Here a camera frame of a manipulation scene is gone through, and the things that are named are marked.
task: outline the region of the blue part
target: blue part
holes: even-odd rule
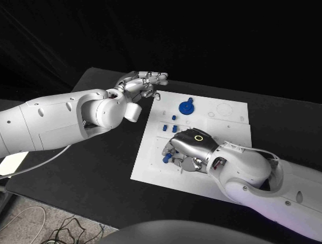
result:
[[[192,114],[194,112],[192,98],[188,98],[188,101],[179,104],[179,112],[185,115]]]
[[[165,157],[163,157],[163,159],[162,159],[162,162],[166,164],[168,163],[168,159],[172,157],[172,155],[171,154],[166,154],[165,155]]]

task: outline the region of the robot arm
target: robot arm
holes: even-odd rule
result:
[[[166,73],[130,72],[113,89],[86,90],[30,100],[0,112],[0,158],[21,151],[61,148],[112,130],[123,117],[136,122],[140,97],[159,94]]]
[[[175,151],[184,159],[172,157]],[[185,171],[212,178],[222,194],[270,220],[322,241],[322,173],[281,160],[266,159],[254,148],[218,145],[198,129],[175,134],[162,155]],[[268,180],[268,191],[260,189]]]

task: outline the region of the black curtain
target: black curtain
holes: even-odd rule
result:
[[[89,67],[322,103],[322,17],[278,5],[0,0],[0,98],[70,92]]]

